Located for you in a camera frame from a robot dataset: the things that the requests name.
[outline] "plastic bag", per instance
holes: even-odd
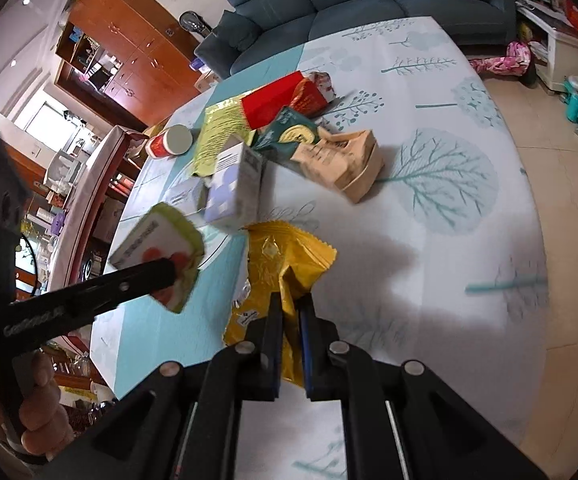
[[[231,345],[242,341],[247,325],[267,315],[271,293],[280,292],[285,328],[282,377],[304,386],[298,313],[293,300],[311,290],[316,280],[333,264],[337,251],[283,221],[255,224],[247,231],[251,291],[245,300],[234,302],[224,342]]]

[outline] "white box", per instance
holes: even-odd
[[[205,221],[226,233],[255,223],[261,174],[258,155],[241,139],[231,136],[216,160]]]
[[[196,227],[206,224],[204,209],[207,206],[207,187],[202,178],[192,176],[170,187],[162,199],[174,206]]]

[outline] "yellow package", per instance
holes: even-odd
[[[229,136],[235,135],[247,145],[251,144],[254,132],[242,108],[242,98],[251,92],[253,90],[205,108],[205,122],[200,130],[192,159],[194,174],[198,176],[213,174],[215,160],[218,153],[223,151],[224,143]]]
[[[283,221],[264,222],[249,231],[249,282],[251,291],[241,304],[234,304],[224,332],[224,342],[242,341],[247,324],[265,317],[272,292],[280,292],[284,312],[282,377],[298,386],[303,383],[298,332],[298,313],[293,306],[309,292],[316,280],[336,259],[337,251],[315,236]]]

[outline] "tile floor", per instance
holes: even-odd
[[[547,360],[522,450],[552,479],[578,468],[578,137],[542,87],[488,79],[527,171],[549,272]]]

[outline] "hand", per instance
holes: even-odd
[[[44,454],[47,460],[51,460],[74,440],[74,430],[69,425],[67,413],[58,403],[60,389],[54,381],[54,367],[49,357],[36,354],[32,371],[36,386],[18,410],[20,421],[27,428],[22,435],[22,445],[28,453]],[[6,439],[3,423],[0,405],[0,440]]]

